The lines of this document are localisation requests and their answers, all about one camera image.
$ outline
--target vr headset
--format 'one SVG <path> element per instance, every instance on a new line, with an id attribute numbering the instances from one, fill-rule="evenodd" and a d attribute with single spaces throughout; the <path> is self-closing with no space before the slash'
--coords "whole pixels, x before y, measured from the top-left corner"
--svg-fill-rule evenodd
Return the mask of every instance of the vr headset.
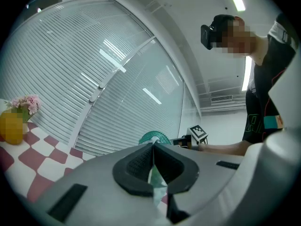
<path id="1" fill-rule="evenodd" d="M 227 31 L 228 21 L 233 21 L 234 16 L 231 15 L 217 15 L 214 17 L 213 22 L 208 27 L 207 25 L 201 26 L 201 43 L 211 50 L 213 43 L 221 43 L 222 41 L 222 32 Z"/>
<path id="2" fill-rule="evenodd" d="M 207 25 L 201 26 L 201 43 L 207 48 L 208 50 L 212 49 L 212 35 L 213 35 L 213 26 L 208 27 Z"/>

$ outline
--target white wall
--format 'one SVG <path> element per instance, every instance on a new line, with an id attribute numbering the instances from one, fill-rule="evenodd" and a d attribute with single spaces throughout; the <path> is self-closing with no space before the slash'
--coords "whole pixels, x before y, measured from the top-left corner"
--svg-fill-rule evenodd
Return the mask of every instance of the white wall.
<path id="1" fill-rule="evenodd" d="M 229 145 L 241 141 L 246 127 L 246 111 L 222 114 L 202 115 L 201 127 L 208 133 L 208 144 Z"/>

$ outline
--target red and white checkered table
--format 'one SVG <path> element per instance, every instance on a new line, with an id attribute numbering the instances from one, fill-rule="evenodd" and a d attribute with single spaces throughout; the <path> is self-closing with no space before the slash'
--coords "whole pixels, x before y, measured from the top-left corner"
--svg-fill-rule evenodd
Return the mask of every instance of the red and white checkered table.
<path id="1" fill-rule="evenodd" d="M 0 136 L 0 166 L 12 189 L 35 202 L 55 181 L 95 156 L 68 147 L 32 122 L 28 129 L 19 145 L 10 145 Z M 158 209 L 166 214 L 167 195 Z"/>

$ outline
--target person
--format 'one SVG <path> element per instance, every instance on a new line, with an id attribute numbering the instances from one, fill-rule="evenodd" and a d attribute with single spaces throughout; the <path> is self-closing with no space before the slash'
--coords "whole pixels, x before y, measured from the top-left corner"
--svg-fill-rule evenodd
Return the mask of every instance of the person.
<path id="1" fill-rule="evenodd" d="M 284 14 L 279 14 L 265 37 L 251 32 L 238 16 L 217 15 L 210 25 L 207 49 L 250 56 L 255 62 L 254 77 L 246 92 L 246 128 L 242 141 L 232 145 L 199 144 L 198 149 L 210 153 L 245 155 L 248 147 L 260 143 L 268 135 L 283 128 L 281 117 L 268 91 L 290 64 L 298 47 L 298 36 Z"/>

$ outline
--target flower bouquet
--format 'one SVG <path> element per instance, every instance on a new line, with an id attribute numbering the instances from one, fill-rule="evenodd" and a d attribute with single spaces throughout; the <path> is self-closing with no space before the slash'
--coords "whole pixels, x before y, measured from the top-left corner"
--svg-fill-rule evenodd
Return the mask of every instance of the flower bouquet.
<path id="1" fill-rule="evenodd" d="M 38 95 L 22 96 L 5 103 L 13 113 L 22 113 L 23 123 L 26 123 L 42 105 Z"/>
<path id="2" fill-rule="evenodd" d="M 28 132 L 28 120 L 41 108 L 37 95 L 28 95 L 5 102 L 8 109 L 0 115 L 0 135 L 8 143 L 17 145 Z"/>

